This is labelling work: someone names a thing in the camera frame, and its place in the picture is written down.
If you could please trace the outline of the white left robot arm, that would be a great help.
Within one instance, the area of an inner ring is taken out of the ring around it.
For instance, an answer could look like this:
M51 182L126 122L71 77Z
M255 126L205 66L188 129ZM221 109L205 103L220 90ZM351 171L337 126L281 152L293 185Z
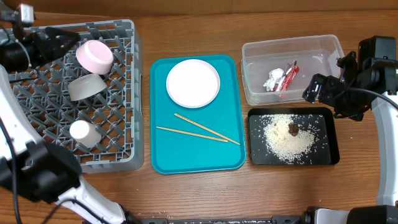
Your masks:
M134 223L128 211L85 180L71 151L44 141L11 88L11 72L37 71L63 57L80 36L53 27L45 29L45 38L37 32L25 34L35 20L34 8L28 4L1 11L1 20L12 24L12 32L6 32L1 42L1 187L12 192L16 222L22 221L18 201L22 196L64 206L88 223Z

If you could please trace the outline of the wooden chopstick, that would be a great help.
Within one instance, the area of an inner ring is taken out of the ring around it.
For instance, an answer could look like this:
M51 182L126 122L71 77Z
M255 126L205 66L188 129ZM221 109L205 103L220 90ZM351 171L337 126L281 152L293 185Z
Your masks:
M216 131L214 131L214 130L212 130L210 128L207 128L206 126L204 126L202 124L199 124L199 123L197 123L195 121L192 121L192 120L190 120L190 119L188 119L188 118L186 118L186 117L184 117L184 116L182 116L182 115L180 115L178 113L174 113L174 116L176 116L176 117L178 117L178 118L180 118L180 119L182 119L182 120L184 120L186 122L189 122L189 123L191 123L191 124L193 124L195 126L198 126L199 128L202 128L202 129L204 129L204 130L206 130L208 132L211 132L212 134L215 134L215 135L217 135L217 136L219 136L219 137L221 137L221 138L223 138L223 139L225 139L227 141L231 141L231 142L233 142L233 143L235 143L237 145L240 145L239 142L237 142L235 140L232 140L232 139L230 139L230 138L228 138L228 137L226 137L226 136L224 136L224 135L222 135L222 134L220 134L220 133L218 133L218 132L216 132Z
M181 131L181 130L177 130L177 129L172 129L172 128L165 128L165 127L161 127L161 126L156 126L157 129L162 129L165 131L170 131L173 133L179 133L179 134L185 134L185 135L189 135L189 136L195 136L198 138L203 138L203 139L211 139L214 141L219 141L219 142L228 142L228 140L226 139L221 139L221 138L215 138L215 137L211 137L211 136L205 136L202 134L197 134L197 133L191 133L191 132L187 132L187 131Z

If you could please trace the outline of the pink bowl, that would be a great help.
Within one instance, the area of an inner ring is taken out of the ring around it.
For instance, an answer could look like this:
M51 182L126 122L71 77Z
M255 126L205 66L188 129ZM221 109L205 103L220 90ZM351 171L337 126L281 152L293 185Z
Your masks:
M106 44L88 40L76 50L76 59L87 71L104 75L111 70L114 57Z

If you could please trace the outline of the rice and food scraps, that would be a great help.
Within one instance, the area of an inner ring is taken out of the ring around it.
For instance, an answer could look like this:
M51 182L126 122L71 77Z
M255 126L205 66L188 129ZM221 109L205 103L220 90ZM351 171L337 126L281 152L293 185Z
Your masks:
M248 119L256 165L325 165L331 162L326 120L319 114L264 114Z

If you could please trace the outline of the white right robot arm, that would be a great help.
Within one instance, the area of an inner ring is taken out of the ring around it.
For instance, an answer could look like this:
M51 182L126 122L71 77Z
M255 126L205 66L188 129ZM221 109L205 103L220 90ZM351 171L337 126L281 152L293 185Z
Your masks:
M338 58L340 77L315 74L303 92L307 102L334 109L334 118L361 121L371 110L379 141L380 182L377 204L349 211L310 207L301 223L397 223L397 58L396 40L375 35L358 51Z

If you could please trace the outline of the large white round plate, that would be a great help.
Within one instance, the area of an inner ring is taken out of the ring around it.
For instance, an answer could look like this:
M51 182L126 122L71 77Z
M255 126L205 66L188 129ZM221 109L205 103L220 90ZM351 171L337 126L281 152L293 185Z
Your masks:
M215 67L199 59L179 62L166 79L169 97L185 108L201 108L210 104L220 87L221 80Z

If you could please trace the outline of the grey shallow bowl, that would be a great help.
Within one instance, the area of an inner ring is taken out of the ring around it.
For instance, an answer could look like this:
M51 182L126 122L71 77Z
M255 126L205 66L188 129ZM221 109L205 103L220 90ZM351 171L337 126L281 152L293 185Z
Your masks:
M68 92L72 101L78 101L93 96L107 88L103 79L95 73L91 73L68 84Z

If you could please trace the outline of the red snack wrapper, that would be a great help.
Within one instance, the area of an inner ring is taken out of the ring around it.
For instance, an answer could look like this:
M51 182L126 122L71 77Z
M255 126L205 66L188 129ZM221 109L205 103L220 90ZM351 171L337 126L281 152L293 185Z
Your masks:
M282 76L277 79L274 85L274 91L285 91L289 85L292 83L292 80L298 74L299 67L297 65L297 61L294 60L291 64L287 64L286 69L284 70Z

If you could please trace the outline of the white plastic cup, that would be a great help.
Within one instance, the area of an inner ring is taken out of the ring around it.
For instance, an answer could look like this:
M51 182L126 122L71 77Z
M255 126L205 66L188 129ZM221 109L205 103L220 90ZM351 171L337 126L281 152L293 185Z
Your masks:
M101 135L96 131L96 126L84 120L77 120L71 124L70 135L87 148L94 147L101 141Z

